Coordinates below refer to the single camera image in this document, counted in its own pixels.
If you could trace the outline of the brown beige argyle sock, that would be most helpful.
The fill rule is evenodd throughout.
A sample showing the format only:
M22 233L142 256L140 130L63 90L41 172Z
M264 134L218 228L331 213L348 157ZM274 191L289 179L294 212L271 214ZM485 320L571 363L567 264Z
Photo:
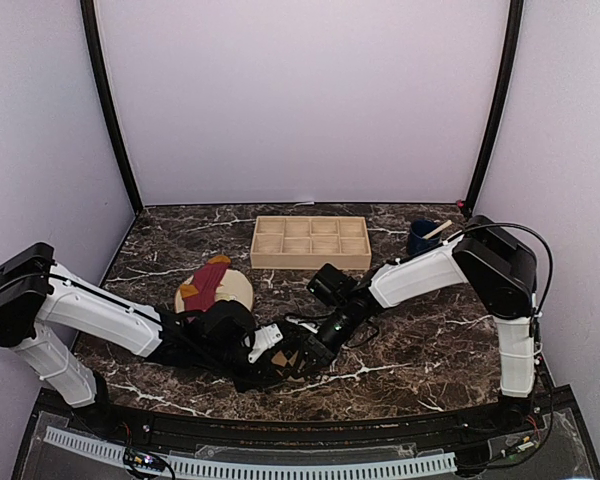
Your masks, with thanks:
M284 381L303 383L308 380L308 374L304 371L305 357L306 354L301 350L279 350L272 356L271 365Z

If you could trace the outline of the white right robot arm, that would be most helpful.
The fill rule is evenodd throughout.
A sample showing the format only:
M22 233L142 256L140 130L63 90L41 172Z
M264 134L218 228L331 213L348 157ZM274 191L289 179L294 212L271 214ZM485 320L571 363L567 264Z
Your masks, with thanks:
M331 264L308 289L333 312L308 337L305 359L323 368L365 321L403 302L446 287L467 284L493 317L499 341L500 393L506 398L490 413L501 434L514 432L529 416L535 384L535 325L542 300L537 295L537 257L511 235L513 225L485 216L441 244L407 260L393 260L356 280Z

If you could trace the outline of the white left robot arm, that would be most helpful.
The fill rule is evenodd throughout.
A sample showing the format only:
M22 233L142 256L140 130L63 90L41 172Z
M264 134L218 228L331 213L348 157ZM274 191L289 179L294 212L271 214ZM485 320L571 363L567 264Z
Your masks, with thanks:
M170 312L133 303L72 274L35 243L0 264L0 347L19 355L100 436L121 427L103 382L57 337L64 325L114 343L155 364L199 367L233 380L240 391L274 386L295 372L301 329L257 326L238 301L209 310Z

